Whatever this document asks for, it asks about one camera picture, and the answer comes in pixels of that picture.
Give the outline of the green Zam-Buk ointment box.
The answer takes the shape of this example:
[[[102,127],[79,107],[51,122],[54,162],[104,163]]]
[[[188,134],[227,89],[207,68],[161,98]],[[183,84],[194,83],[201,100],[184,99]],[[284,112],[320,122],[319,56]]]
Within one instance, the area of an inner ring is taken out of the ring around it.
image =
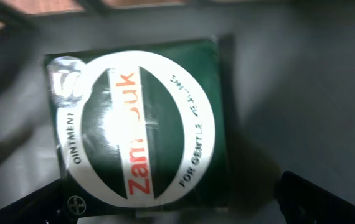
[[[69,216],[227,206],[218,49],[195,39],[44,57]]]

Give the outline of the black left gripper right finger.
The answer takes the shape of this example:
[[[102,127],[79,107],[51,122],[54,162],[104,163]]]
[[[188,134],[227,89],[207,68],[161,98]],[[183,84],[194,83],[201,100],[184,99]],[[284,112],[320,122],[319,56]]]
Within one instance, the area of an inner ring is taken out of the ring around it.
[[[287,224],[355,224],[355,205],[293,172],[276,181],[274,198]]]

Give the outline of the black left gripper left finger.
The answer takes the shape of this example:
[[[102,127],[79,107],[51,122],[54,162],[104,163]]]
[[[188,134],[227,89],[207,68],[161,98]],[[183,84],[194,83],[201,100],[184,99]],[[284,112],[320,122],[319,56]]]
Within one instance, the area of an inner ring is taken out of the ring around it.
[[[0,224],[77,224],[66,214],[62,183],[57,179],[35,192],[0,209]]]

